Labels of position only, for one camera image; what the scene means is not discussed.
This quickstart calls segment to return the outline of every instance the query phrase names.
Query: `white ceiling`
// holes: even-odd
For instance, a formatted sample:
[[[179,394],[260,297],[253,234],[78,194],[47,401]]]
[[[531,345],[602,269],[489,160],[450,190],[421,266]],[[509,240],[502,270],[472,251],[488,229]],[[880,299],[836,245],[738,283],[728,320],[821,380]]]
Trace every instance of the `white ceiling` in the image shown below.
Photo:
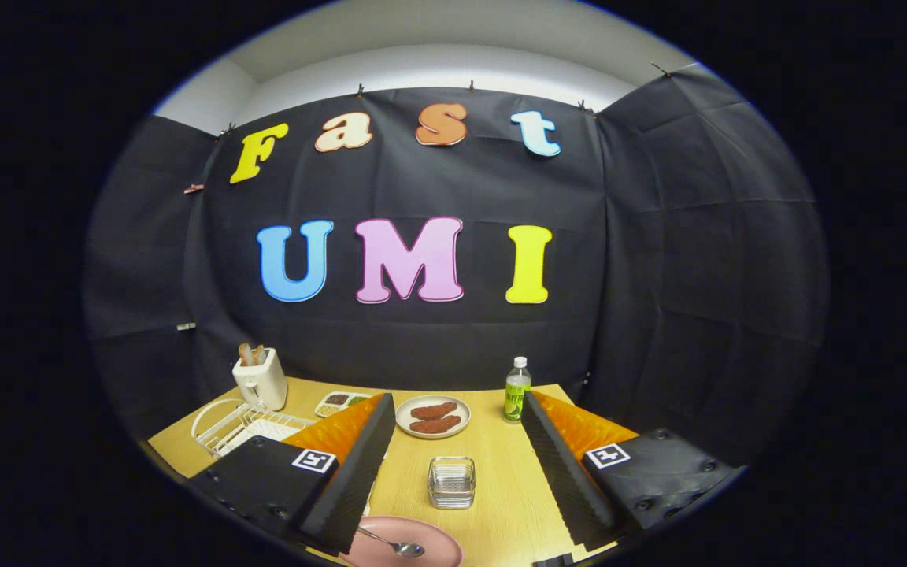
[[[641,86],[694,62],[608,12],[569,0],[341,0],[306,12],[233,50],[257,83],[381,47],[465,43],[531,51]]]

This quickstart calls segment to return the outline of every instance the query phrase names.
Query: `wire basket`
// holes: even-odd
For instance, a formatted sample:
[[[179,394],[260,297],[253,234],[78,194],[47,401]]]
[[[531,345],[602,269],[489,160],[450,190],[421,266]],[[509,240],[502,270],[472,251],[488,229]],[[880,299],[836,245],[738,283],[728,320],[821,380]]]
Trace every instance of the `wire basket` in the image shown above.
[[[202,416],[215,406],[227,402],[237,402],[239,405],[229,415],[199,434],[198,422],[202,420]],[[202,445],[213,459],[218,459],[255,435],[282,441],[312,423],[313,420],[303,420],[300,417],[288,416],[286,413],[271,412],[269,409],[252,406],[242,399],[220,399],[198,412],[194,423],[191,424],[191,438],[197,441],[198,445]]]
[[[475,460],[435,457],[429,461],[429,500],[440,509],[470,507],[475,501]]]

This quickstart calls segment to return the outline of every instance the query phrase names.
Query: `letter m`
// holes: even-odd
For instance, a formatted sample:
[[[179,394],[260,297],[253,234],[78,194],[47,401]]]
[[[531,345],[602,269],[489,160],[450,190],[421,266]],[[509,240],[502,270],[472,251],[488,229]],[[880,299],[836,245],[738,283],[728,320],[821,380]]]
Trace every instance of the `letter m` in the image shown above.
[[[388,219],[368,219],[357,224],[356,234],[363,237],[366,248],[363,288],[357,291],[357,300],[379,304],[390,298],[383,283],[385,269],[402,300],[411,297],[419,273],[425,279],[418,290],[422,300],[451,302],[463,297],[464,288],[457,284],[457,233],[463,227],[461,219],[431,218],[409,250]]]

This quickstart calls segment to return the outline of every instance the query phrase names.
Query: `yellow table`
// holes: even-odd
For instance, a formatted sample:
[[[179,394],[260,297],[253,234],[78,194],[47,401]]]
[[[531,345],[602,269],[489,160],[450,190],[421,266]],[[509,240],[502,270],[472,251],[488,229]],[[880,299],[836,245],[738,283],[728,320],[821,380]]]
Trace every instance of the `yellow table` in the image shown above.
[[[379,394],[386,390],[347,387],[288,378],[287,403],[281,413],[305,419],[320,419],[313,410],[332,391]],[[572,403],[557,384],[533,390]],[[389,391],[394,406],[418,395],[436,391]],[[400,516],[425,521],[449,532],[464,550],[464,567],[527,567],[535,561],[572,553],[578,561],[615,544],[586,552],[572,545],[562,523],[554,496],[541,472],[527,434],[519,424],[502,419],[503,390],[443,391],[467,403],[471,423],[464,431],[445,439],[419,439],[394,428],[387,456],[380,466],[370,495],[372,516]],[[237,388],[217,399],[240,398]],[[233,410],[223,403],[205,414],[198,432],[215,424]],[[201,409],[156,434],[149,444],[178,473],[191,477],[213,462],[213,457],[191,438],[191,423]],[[467,455],[475,460],[475,503],[466,510],[438,510],[429,502],[425,478],[429,460],[439,455]],[[337,563],[342,559],[309,550]]]

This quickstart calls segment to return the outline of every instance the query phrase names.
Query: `letter u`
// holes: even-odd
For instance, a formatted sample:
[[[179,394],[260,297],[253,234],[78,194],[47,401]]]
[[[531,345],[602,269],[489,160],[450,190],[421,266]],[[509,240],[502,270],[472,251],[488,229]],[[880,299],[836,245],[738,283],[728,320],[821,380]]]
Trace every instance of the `letter u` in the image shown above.
[[[330,221],[310,221],[299,227],[306,237],[306,277],[289,280],[285,274],[285,241],[292,230],[269,226],[258,232],[261,245],[261,283],[268,295],[281,302],[305,302],[320,293],[328,278],[328,233],[335,228]]]

